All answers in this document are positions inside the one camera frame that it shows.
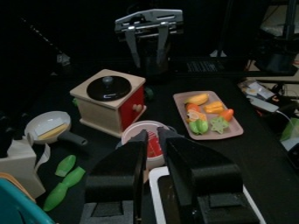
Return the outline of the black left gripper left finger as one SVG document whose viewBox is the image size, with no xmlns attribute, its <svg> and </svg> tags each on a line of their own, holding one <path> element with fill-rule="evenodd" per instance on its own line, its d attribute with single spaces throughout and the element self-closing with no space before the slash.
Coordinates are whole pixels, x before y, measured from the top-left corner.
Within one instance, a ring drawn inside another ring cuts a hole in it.
<svg viewBox="0 0 299 224">
<path fill-rule="evenodd" d="M 94 167 L 79 224 L 140 224 L 148 134 L 143 129 Z"/>
</svg>

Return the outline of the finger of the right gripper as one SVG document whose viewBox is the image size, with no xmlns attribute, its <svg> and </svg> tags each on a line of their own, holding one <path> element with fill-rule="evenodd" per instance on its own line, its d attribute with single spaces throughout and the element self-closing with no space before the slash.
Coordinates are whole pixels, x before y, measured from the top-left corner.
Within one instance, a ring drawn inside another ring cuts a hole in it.
<svg viewBox="0 0 299 224">
<path fill-rule="evenodd" d="M 158 50 L 156 50 L 156 63 L 162 65 L 166 58 L 166 43 L 168 39 L 168 24 L 160 24 L 158 27 Z"/>
<path fill-rule="evenodd" d="M 126 31 L 126 42 L 131 51 L 135 65 L 140 67 L 140 58 L 139 58 L 138 49 L 136 49 L 136 33 L 134 30 Z"/>
</svg>

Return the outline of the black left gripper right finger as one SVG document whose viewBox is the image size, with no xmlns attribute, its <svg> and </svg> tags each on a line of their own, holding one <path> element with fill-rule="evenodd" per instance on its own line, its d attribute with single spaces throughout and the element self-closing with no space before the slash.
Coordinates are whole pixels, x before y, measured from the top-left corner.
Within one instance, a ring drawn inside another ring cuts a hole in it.
<svg viewBox="0 0 299 224">
<path fill-rule="evenodd" d="M 239 166 L 212 148 L 158 130 L 182 224 L 259 224 Z"/>
</svg>

